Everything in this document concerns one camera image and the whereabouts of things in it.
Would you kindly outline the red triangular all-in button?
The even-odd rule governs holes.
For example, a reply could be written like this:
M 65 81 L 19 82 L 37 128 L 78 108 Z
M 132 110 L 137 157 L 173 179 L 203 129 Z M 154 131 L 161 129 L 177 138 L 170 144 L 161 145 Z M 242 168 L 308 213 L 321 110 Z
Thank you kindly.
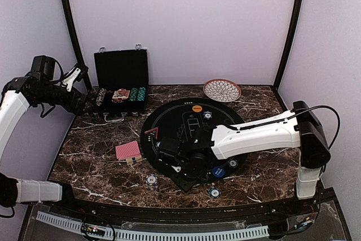
M 159 132 L 159 128 L 155 127 L 155 128 L 145 131 L 144 134 L 148 135 L 149 137 L 152 137 L 154 139 L 158 139 L 158 132 Z

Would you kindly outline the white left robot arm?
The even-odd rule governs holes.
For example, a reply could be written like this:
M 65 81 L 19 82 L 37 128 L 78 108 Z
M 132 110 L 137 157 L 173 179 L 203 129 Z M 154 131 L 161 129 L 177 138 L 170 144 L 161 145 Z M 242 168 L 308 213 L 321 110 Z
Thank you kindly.
M 1 94 L 1 151 L 10 139 L 18 122 L 30 107 L 56 106 L 81 116 L 85 112 L 86 94 L 73 84 L 87 72 L 87 66 L 76 64 L 69 72 L 61 72 L 54 80 L 55 67 L 59 62 L 52 57 L 40 55 L 33 59 L 30 71 L 23 77 L 8 82 Z M 10 178 L 1 174 L 1 206 L 12 208 L 18 203 L 57 202 L 67 216 L 75 216 L 79 202 L 72 198 L 72 187 L 65 183 Z

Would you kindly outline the orange big blind button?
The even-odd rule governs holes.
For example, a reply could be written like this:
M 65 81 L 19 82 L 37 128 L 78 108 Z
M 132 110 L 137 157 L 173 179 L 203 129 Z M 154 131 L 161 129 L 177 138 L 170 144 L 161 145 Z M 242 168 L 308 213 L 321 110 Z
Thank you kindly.
M 202 111 L 202 106 L 200 106 L 200 105 L 194 105 L 194 106 L 192 106 L 192 110 L 193 110 L 194 112 L 196 112 L 196 113 L 199 113 L 199 112 Z

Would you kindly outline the blue small blind button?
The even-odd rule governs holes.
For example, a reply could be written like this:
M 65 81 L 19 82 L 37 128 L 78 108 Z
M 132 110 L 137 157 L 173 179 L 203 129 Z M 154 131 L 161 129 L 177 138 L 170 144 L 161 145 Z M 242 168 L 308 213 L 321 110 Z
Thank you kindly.
M 215 166 L 212 169 L 212 175 L 216 178 L 223 178 L 225 175 L 225 169 L 221 166 Z

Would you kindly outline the single blue chip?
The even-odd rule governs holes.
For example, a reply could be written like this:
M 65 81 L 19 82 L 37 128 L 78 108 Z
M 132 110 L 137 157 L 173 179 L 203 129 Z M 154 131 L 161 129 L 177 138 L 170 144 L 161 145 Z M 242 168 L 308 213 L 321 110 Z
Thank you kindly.
M 213 114 L 212 114 L 212 112 L 210 112 L 210 111 L 205 111 L 205 112 L 203 113 L 203 117 L 204 117 L 205 119 L 207 119 L 207 120 L 211 119 L 212 116 L 213 116 Z

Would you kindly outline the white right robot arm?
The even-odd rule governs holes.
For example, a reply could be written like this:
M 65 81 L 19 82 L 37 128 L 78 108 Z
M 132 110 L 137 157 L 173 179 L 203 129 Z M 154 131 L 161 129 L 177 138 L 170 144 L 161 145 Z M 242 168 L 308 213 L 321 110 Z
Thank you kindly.
M 156 157 L 164 164 L 179 166 L 187 178 L 205 182 L 215 161 L 228 162 L 228 167 L 233 168 L 239 162 L 231 161 L 241 155 L 273 148 L 299 148 L 296 196 L 288 202 L 290 213 L 299 215 L 309 207 L 322 169 L 331 159 L 331 146 L 314 109 L 297 101 L 291 110 L 274 117 L 196 128 L 184 143 L 164 137 Z

